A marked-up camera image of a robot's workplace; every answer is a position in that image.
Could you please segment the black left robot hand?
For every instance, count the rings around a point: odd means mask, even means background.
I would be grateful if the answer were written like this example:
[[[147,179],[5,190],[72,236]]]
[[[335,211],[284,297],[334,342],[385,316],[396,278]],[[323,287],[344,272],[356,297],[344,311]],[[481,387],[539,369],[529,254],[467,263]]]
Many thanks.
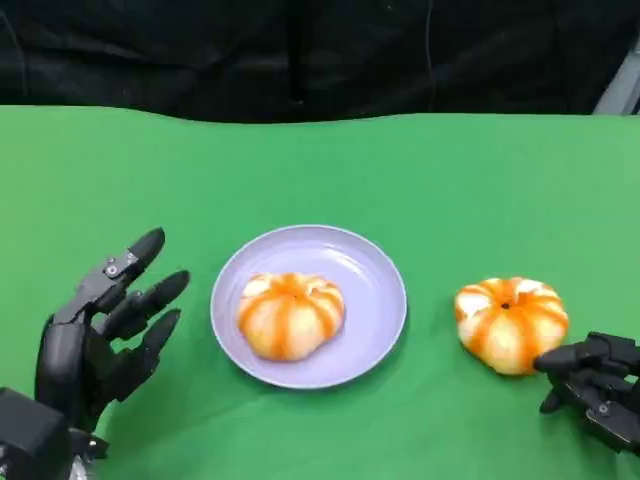
[[[147,291],[137,280],[165,243],[157,227],[92,268],[73,297],[47,320],[35,379],[35,399],[92,433],[108,405],[122,402],[155,372],[181,312],[169,304],[188,286],[178,271]]]

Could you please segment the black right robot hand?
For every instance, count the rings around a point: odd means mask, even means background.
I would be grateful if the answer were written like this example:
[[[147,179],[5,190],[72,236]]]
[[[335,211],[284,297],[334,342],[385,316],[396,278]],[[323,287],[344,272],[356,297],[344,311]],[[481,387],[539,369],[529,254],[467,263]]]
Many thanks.
[[[570,407],[611,449],[639,454],[639,382],[627,380],[639,376],[635,340],[591,332],[581,342],[539,355],[533,367],[551,384],[542,414]]]

